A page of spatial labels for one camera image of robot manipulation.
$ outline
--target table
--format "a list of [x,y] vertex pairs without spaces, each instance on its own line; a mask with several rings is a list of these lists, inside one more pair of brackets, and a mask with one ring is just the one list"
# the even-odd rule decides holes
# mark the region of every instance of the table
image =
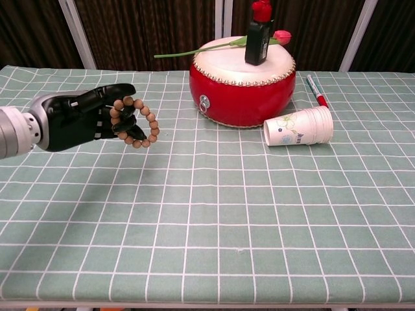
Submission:
[[187,71],[4,67],[0,106],[129,82],[161,132],[0,161],[0,306],[414,307],[415,75],[311,74],[333,140],[268,147],[201,116]]

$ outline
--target brown curtain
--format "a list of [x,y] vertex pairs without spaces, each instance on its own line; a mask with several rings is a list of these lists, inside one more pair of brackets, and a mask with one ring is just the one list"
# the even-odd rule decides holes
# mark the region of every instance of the brown curtain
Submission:
[[350,71],[415,72],[415,1],[379,0]]
[[[233,2],[233,36],[244,36],[254,0]],[[271,0],[273,30],[292,34],[286,49],[297,70],[338,71],[364,0]]]
[[99,69],[188,70],[190,51],[214,39],[215,0],[76,0]]
[[1,68],[84,68],[57,0],[1,0],[0,47]]

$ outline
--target bead bracelet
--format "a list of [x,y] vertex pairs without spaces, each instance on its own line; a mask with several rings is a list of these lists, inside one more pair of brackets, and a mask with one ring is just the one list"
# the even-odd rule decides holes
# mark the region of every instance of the bead bracelet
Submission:
[[114,102],[114,106],[110,110],[111,124],[114,125],[121,121],[120,115],[124,106],[134,106],[135,109],[140,111],[140,114],[145,116],[150,125],[150,136],[148,139],[140,141],[139,139],[134,139],[132,136],[128,135],[127,132],[120,132],[117,133],[118,138],[122,139],[126,144],[132,144],[134,148],[140,148],[141,146],[148,148],[150,144],[157,141],[157,136],[160,133],[155,114],[150,112],[150,109],[144,105],[141,99],[134,100],[131,96],[125,96],[123,100],[117,99]]

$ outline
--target paper cup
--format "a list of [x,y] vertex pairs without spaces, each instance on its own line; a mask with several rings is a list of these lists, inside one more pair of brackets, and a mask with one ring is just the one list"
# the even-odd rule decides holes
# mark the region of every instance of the paper cup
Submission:
[[327,143],[333,138],[333,119],[325,106],[308,108],[264,122],[268,146]]
[[312,144],[316,123],[307,111],[298,111],[264,122],[265,142],[268,146]]
[[331,112],[330,110],[325,107],[325,106],[319,106],[319,107],[315,107],[316,111],[320,112],[320,115],[323,118],[323,129],[322,131],[324,131],[324,136],[320,141],[317,141],[318,143],[328,143],[332,138],[333,138],[333,130],[334,130],[334,126],[333,126],[333,118],[331,116]]

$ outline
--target white pole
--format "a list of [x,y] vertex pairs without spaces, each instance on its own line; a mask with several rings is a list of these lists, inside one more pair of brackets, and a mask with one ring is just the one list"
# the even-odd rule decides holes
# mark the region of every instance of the white pole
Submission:
[[93,59],[74,0],[59,0],[59,4],[85,69],[96,69],[97,66],[95,65],[95,60]]
[[377,0],[365,0],[364,5],[362,7],[361,14],[359,16],[359,20],[357,21],[355,31],[353,32],[353,36],[350,39],[348,49],[344,54],[342,64],[340,65],[339,71],[349,71],[351,63],[355,58],[357,49],[361,44],[364,32],[370,22],[370,18],[375,10],[377,4]]
[[215,0],[215,40],[223,37],[223,0]]
[[233,0],[225,0],[223,36],[230,37],[232,32]]

